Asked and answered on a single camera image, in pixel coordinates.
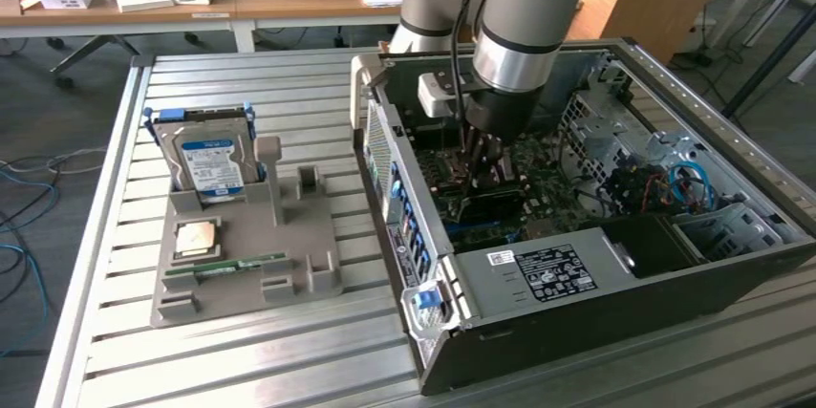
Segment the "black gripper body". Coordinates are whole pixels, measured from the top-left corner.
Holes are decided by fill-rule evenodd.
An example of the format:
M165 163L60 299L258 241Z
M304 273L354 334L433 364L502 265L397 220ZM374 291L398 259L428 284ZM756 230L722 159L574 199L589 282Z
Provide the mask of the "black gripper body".
M517 137L526 128L538 104L541 89L525 93L480 90L470 94L466 122L496 137Z

